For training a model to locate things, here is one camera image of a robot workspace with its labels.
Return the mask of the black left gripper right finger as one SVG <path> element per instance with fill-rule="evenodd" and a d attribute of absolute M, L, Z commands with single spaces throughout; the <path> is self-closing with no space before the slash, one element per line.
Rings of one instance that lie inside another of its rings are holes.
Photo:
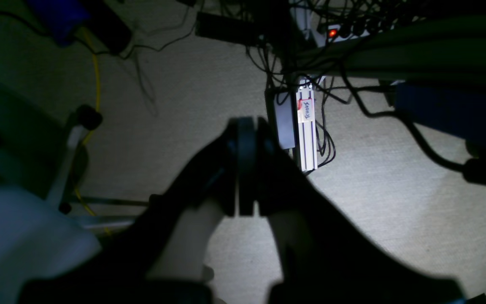
<path fill-rule="evenodd" d="M 271 228 L 283 280 L 270 304 L 464 304 L 451 278 L 425 275 L 368 240 L 324 197 L 269 133 L 240 120 L 240 215 Z"/>

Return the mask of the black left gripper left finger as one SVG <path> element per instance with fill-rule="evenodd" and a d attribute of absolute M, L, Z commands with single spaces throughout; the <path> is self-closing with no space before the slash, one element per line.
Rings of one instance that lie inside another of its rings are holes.
<path fill-rule="evenodd" d="M 231 122 L 110 246 L 62 275 L 28 281 L 19 303 L 212 303 L 204 257 L 224 216 L 235 213 L 237 147 Z"/>

